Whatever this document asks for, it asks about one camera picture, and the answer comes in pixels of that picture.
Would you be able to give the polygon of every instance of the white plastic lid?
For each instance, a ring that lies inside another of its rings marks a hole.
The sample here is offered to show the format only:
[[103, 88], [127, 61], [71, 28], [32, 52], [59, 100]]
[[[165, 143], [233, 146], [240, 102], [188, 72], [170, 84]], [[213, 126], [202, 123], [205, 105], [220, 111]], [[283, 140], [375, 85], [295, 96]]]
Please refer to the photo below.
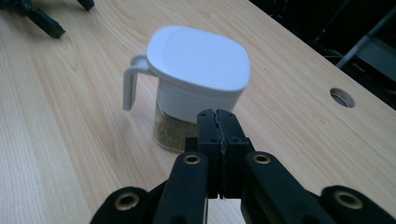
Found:
[[147, 56], [149, 69], [160, 79], [157, 103], [177, 119], [196, 122], [208, 108], [231, 111], [248, 84], [246, 51], [221, 35], [166, 26], [150, 39]]

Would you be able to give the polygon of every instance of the wooden table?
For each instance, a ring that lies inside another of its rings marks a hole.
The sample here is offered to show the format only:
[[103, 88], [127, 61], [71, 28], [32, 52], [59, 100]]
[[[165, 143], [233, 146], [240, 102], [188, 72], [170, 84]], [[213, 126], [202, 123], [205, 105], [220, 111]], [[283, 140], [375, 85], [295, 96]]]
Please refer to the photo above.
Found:
[[[176, 153], [154, 142], [157, 79], [140, 76], [121, 109], [122, 73], [170, 24], [226, 35], [251, 63], [234, 113], [257, 150], [308, 190], [344, 185], [396, 216], [396, 113], [248, 0], [38, 1], [66, 30], [53, 39], [0, 11], [0, 223], [88, 223], [114, 190], [153, 189]], [[332, 88], [348, 92], [351, 108]], [[211, 201], [209, 223], [243, 223]]]

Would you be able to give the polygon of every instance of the metal grommet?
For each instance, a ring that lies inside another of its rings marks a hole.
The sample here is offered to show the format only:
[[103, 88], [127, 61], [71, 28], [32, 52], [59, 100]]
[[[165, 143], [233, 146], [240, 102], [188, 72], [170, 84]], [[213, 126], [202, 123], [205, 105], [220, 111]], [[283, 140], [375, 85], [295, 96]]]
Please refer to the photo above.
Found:
[[201, 158], [196, 155], [187, 155], [183, 158], [183, 161], [189, 165], [194, 165], [201, 161]]
[[253, 160], [259, 164], [268, 164], [271, 162], [271, 158], [262, 154], [254, 155]]
[[135, 207], [139, 203], [139, 196], [133, 192], [122, 193], [114, 203], [120, 211], [126, 211]]
[[351, 208], [351, 209], [361, 209], [363, 208], [363, 202], [356, 197], [355, 195], [343, 191], [343, 190], [337, 190], [334, 193], [335, 200], [340, 203], [341, 205]]

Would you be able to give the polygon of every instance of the light wood surface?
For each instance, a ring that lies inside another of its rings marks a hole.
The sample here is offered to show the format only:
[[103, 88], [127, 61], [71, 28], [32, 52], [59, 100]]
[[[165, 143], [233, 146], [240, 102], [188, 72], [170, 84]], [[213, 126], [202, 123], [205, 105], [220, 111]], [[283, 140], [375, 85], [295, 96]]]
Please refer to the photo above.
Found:
[[[150, 190], [176, 153], [153, 140], [157, 79], [140, 76], [130, 112], [122, 73], [170, 24], [226, 35], [251, 63], [234, 113], [256, 150], [312, 192], [344, 185], [396, 216], [396, 113], [248, 0], [35, 1], [66, 30], [52, 39], [0, 11], [0, 223], [88, 223], [114, 190]], [[330, 96], [347, 91], [352, 108]], [[209, 223], [243, 223], [211, 201]]]

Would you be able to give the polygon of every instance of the jar handle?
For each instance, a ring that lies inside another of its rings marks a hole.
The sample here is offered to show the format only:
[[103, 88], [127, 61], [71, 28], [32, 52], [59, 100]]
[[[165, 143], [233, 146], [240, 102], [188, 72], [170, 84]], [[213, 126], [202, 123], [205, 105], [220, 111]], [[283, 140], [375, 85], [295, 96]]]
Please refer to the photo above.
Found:
[[146, 53], [136, 54], [132, 58], [129, 68], [124, 72], [122, 100], [122, 109], [124, 110], [130, 110], [134, 104], [137, 73], [156, 77], [156, 75], [149, 69], [149, 61]]

